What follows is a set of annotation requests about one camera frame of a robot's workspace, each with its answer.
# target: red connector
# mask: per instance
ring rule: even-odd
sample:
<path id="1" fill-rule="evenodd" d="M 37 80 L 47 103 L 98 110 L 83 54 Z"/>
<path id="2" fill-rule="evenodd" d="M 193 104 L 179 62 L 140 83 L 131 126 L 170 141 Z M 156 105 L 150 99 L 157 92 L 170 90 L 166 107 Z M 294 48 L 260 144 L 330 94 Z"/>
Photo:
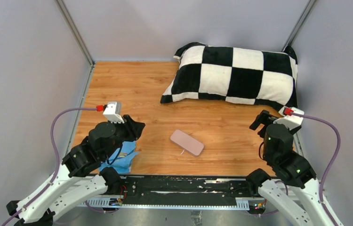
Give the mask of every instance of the red connector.
<path id="1" fill-rule="evenodd" d="M 288 107 L 286 107 L 285 110 L 283 110 L 283 113 L 284 113 L 285 115 L 290 115 L 290 116 L 291 116 L 291 114 L 292 114 L 293 112 L 294 112 L 294 111 L 293 111 L 291 108 L 288 108 Z"/>
<path id="2" fill-rule="evenodd" d="M 104 111 L 104 109 L 105 109 L 104 105 L 98 105 L 98 106 L 96 106 L 96 110 L 97 110 L 98 112 L 102 112 L 102 111 Z"/>

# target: white wall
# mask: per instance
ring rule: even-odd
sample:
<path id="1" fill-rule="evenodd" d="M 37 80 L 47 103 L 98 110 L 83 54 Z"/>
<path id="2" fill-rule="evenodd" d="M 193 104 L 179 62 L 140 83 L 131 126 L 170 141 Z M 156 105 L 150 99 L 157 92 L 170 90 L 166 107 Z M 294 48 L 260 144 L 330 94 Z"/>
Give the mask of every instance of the white wall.
<path id="1" fill-rule="evenodd" d="M 0 0 L 0 225 L 54 170 L 51 122 L 79 104 L 89 70 L 54 1 Z M 62 154 L 74 120 L 56 125 Z"/>
<path id="2" fill-rule="evenodd" d="M 308 0 L 65 0 L 95 60 L 171 60 L 183 45 L 280 51 Z"/>
<path id="3" fill-rule="evenodd" d="M 299 107 L 334 123 L 342 146 L 326 180 L 326 195 L 345 225 L 353 225 L 353 1 L 321 0 L 293 44 Z M 305 120 L 306 156 L 321 177 L 336 147 L 333 131 Z"/>

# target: pillow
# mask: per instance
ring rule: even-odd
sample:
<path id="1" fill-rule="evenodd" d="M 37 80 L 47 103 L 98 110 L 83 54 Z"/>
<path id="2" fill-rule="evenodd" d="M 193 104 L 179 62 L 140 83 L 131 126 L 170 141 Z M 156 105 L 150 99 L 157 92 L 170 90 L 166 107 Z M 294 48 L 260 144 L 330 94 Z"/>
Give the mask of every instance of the pillow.
<path id="1" fill-rule="evenodd" d="M 269 105 L 280 113 L 297 107 L 297 57 L 290 46 L 279 53 L 192 42 L 174 58 L 179 69 L 162 104 L 190 98 Z"/>

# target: wooden surface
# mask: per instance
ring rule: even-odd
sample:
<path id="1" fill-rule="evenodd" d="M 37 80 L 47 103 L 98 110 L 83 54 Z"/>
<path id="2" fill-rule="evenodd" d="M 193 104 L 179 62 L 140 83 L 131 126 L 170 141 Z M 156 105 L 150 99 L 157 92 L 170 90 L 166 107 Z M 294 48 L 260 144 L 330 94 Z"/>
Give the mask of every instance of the wooden surface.
<path id="1" fill-rule="evenodd" d="M 249 129 L 256 116 L 268 106 L 238 105 L 218 100 L 186 99 L 160 104 L 162 93 L 178 69 L 177 62 L 99 62 L 86 96 L 85 107 L 109 101 L 122 103 L 121 114 L 146 124 L 136 143 L 139 154 L 132 163 L 133 174 L 237 175 L 258 168 L 274 175 L 258 157 L 262 139 Z M 74 145 L 105 121 L 98 112 L 82 112 Z M 181 153 L 169 137 L 180 129 L 201 141 L 199 157 Z"/>

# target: pink rectangular object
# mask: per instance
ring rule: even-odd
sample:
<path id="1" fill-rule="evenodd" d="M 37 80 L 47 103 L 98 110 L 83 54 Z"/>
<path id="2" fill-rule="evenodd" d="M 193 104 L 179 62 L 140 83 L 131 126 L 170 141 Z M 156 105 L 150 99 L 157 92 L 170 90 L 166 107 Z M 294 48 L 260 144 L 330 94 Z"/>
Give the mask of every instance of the pink rectangular object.
<path id="1" fill-rule="evenodd" d="M 180 131 L 179 129 L 175 130 L 170 139 L 176 145 L 180 146 L 185 151 L 190 152 L 196 157 L 199 156 L 204 149 L 204 144 L 202 142 Z"/>

